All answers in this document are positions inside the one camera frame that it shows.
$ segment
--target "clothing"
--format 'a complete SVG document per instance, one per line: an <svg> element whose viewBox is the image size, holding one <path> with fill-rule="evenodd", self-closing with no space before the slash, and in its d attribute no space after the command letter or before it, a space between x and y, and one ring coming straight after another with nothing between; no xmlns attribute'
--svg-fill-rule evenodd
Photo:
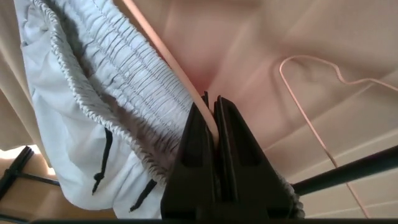
<svg viewBox="0 0 398 224"><path fill-rule="evenodd" d="M118 218L159 218L188 92L111 1L14 3L35 115L65 197L85 209L113 207Z"/></svg>

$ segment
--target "pink cable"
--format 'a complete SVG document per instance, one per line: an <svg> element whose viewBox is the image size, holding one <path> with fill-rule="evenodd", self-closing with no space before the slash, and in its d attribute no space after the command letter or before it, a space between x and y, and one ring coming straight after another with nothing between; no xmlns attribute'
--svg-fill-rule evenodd
<svg viewBox="0 0 398 224"><path fill-rule="evenodd" d="M309 55L294 55L294 56L290 56L290 57L286 58L285 60L283 60L283 62L282 62L282 63L280 64L280 66L279 66L279 74L280 74L280 77L283 79L286 88L288 89L288 91L289 91L290 95L292 96L292 98L293 98L295 104L297 105L298 110L300 110L300 112L301 112L301 114L303 115L305 121L307 122L308 126L310 127L312 133L315 135L315 137L317 137L317 140L318 140L318 142L321 144L321 146L322 146L324 152L325 152L326 155L329 157L329 159L331 160L331 162L333 163L333 165L334 165L335 167L338 167L338 164L337 164L335 158L333 158L333 156L331 155L331 153L329 152L329 150L326 148L325 143L322 141L322 138L319 136L319 134L317 133L317 131L316 131L315 128L313 127L311 121L310 121L309 118L307 117L307 114L304 112L303 108L301 107L301 105L300 105L300 103L299 103L297 97L294 95L294 93L293 93L293 91L292 91L290 85L287 83L287 80L286 80L286 78L285 78L285 76L284 76L284 73L282 72L282 68L283 68L283 66L285 65L285 63L288 62L289 60L294 59L294 58L307 58L307 59L312 59L312 60L316 60L316 61L318 61L318 62L322 62L322 63L325 63L325 64L327 64L327 65L332 66L332 67L335 69L335 71L336 71L336 74L337 74L337 77L338 77L339 81L342 82L342 83L344 83L344 84L346 84L346 85L355 85L355 84L364 83L364 82L373 82L373 83L380 84L380 85L382 85L382 86L384 86L384 87L390 88L391 90L395 90L395 91L398 91L398 88L396 88L396 87L394 87L394 86L392 86L392 85L389 85L389 84L387 84L387 83L384 83L384 82L382 82L382 81L379 81L379 80L377 80L377 79L374 79L374 78L363 78L363 79L360 79L360 80L356 80L356 81L352 81L352 82L347 82L347 81L343 78L343 76L341 75L340 69L339 69L339 67L338 67L336 64L331 63L331 62L328 62L328 61L323 60L323 59L320 59L320 58L317 58L317 57L309 56ZM361 208L362 212L364 213L365 217L366 217L366 218L369 218L370 216L369 216L368 211L365 209L364 205L362 204L362 202L361 202L360 199L358 198L358 195L357 195L357 193L355 192L355 190L352 188L351 184L350 184L350 183L346 183L346 184L347 184L347 187L348 187L349 191L350 191L351 194L353 195L355 201L358 203L359 207Z"/></svg>

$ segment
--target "beige fabric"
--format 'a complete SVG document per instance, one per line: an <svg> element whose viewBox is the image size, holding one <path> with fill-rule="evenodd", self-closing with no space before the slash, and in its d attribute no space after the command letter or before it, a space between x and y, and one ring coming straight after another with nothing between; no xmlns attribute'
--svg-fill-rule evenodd
<svg viewBox="0 0 398 224"><path fill-rule="evenodd" d="M282 58L309 54L338 64L347 80L398 86L396 0L134 2L197 90L235 102L272 165L292 182L333 165L280 79ZM284 73L339 165L398 144L397 93L345 86L332 69L307 60L289 62ZM354 183L371 217L398 218L397 174ZM364 217L346 186L302 199L310 217Z"/></svg>
<svg viewBox="0 0 398 224"><path fill-rule="evenodd" d="M4 1L0 7L0 149L36 144L47 158L31 104L20 44L14 3Z"/></svg>

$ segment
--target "brown surface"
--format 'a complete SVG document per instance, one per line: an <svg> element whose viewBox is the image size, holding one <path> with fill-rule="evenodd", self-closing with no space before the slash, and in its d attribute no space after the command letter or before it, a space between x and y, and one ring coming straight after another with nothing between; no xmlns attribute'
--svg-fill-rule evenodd
<svg viewBox="0 0 398 224"><path fill-rule="evenodd" d="M13 159L2 159L0 157L0 173L3 173L12 162ZM55 176L49 174L44 159L40 154L35 154L30 159L25 166L24 172L52 179L55 178ZM18 179L14 182L14 185L0 201L0 213L29 220L38 218L116 218L112 209L100 211L80 209L66 200L60 187L25 179Z"/></svg>

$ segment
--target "white garment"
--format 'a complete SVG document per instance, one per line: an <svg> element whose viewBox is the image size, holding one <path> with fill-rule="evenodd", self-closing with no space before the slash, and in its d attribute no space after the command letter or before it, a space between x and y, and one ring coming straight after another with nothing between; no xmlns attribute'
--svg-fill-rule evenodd
<svg viewBox="0 0 398 224"><path fill-rule="evenodd" d="M45 150L65 197L84 209L114 208L118 218L160 218L165 174L192 103L188 93L166 64L152 55L154 50L111 1L57 1L58 10L65 14L60 20L71 20L70 24L62 24L63 27L55 18L59 14L43 1L15 0L14 3L35 115ZM71 27L65 29L64 26L69 25L76 25L77 36L67 32ZM83 48L70 47L66 36L75 40L74 44L81 42ZM141 43L144 43L144 50L139 46L131 47ZM116 78L110 76L125 75L119 69L123 69L129 60L133 67L134 56L145 50L150 52L144 58L148 66L164 67L166 72L154 76L150 72L136 74L127 69L127 74L132 76L129 84L140 85L130 92L127 89L127 93L116 93L119 90L115 86ZM90 82L83 71L90 73ZM166 81L160 82L159 75L166 77ZM107 105L99 96L102 100L105 100L104 96L115 98L116 106ZM156 105L153 105L154 98L155 101L160 98ZM131 108L123 100L130 102ZM153 106L156 106L155 111L150 110ZM120 109L130 116L118 117ZM134 116L144 120L144 128L141 123L131 121ZM104 127L113 133L113 143L104 179L92 195L93 176L101 170L106 143ZM140 138L143 134L150 137ZM163 157L164 150L171 156ZM129 213L129 208L152 178L161 184L140 208Z"/></svg>

